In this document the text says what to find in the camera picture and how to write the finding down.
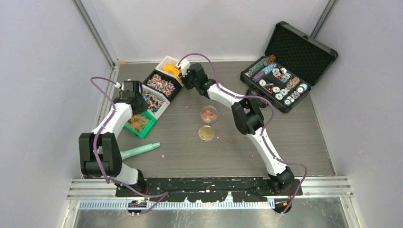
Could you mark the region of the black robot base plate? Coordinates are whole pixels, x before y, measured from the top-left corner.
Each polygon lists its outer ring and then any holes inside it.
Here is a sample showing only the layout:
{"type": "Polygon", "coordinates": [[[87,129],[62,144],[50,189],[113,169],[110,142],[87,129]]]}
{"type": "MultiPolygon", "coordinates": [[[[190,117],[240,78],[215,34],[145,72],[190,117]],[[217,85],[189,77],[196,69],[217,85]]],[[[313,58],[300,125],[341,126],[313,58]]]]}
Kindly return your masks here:
{"type": "Polygon", "coordinates": [[[117,184],[117,197],[138,197],[140,194],[152,196],[152,202],[167,193],[163,202],[223,202],[232,196],[236,203],[263,202],[264,197],[282,196],[289,199],[294,193],[302,195],[298,189],[300,181],[293,180],[284,189],[276,187],[265,177],[214,177],[214,178],[148,178],[138,184],[126,187],[117,184]]]}

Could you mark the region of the clear plastic jar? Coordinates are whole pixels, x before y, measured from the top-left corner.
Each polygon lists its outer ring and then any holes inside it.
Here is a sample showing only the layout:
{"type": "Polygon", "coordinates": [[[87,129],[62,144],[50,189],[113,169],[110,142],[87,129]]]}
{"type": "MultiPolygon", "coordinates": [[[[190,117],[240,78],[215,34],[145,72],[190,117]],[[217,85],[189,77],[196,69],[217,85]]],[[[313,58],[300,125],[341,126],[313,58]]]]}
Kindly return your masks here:
{"type": "Polygon", "coordinates": [[[217,110],[213,106],[205,106],[201,110],[201,119],[205,125],[213,125],[217,120],[217,110]]]}

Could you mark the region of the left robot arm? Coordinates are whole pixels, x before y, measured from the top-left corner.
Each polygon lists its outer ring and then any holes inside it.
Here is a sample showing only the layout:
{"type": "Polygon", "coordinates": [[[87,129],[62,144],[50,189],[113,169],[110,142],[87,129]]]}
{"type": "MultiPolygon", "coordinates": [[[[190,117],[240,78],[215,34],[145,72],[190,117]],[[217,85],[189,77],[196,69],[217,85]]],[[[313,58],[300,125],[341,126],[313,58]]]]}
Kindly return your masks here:
{"type": "Polygon", "coordinates": [[[104,178],[107,183],[122,185],[135,197],[145,193],[146,183],[139,169],[123,163],[117,138],[125,124],[135,115],[148,109],[140,81],[114,82],[119,96],[111,99],[109,113],[91,132],[78,139],[80,169],[85,177],[104,178]]]}

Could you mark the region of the orange plastic scoop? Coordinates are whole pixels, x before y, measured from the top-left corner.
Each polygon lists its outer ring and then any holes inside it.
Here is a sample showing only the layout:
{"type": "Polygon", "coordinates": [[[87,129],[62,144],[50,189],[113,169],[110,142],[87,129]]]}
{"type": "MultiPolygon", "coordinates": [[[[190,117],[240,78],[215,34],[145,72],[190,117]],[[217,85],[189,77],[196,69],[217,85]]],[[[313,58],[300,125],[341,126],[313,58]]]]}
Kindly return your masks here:
{"type": "Polygon", "coordinates": [[[177,78],[179,78],[179,77],[180,77],[180,74],[181,74],[180,69],[178,69],[176,66],[171,65],[171,64],[166,64],[166,65],[163,67],[163,71],[166,72],[166,73],[172,74],[172,75],[174,75],[174,76],[177,77],[177,78]]]}

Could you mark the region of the green bin with candies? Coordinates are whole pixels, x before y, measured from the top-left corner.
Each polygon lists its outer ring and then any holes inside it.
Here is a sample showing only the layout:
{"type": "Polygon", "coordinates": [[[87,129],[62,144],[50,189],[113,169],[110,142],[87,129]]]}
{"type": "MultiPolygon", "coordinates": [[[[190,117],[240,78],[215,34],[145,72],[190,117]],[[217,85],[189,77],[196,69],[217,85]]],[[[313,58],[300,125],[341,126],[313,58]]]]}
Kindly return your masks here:
{"type": "Polygon", "coordinates": [[[133,115],[124,125],[134,135],[144,139],[156,124],[157,120],[148,112],[133,115]]]}

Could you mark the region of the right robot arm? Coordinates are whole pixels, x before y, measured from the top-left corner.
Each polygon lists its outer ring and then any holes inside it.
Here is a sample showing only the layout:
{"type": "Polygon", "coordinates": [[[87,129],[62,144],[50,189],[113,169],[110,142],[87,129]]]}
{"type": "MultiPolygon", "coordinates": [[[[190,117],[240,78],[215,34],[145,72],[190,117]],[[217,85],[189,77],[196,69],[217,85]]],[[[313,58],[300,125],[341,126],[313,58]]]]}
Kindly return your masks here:
{"type": "Polygon", "coordinates": [[[274,193],[285,194],[294,181],[294,174],[283,162],[264,129],[264,117],[254,96],[239,95],[213,79],[209,79],[200,63],[185,61],[176,65],[186,89],[195,88],[200,95],[217,101],[232,111],[237,130],[246,135],[261,155],[274,193]]]}

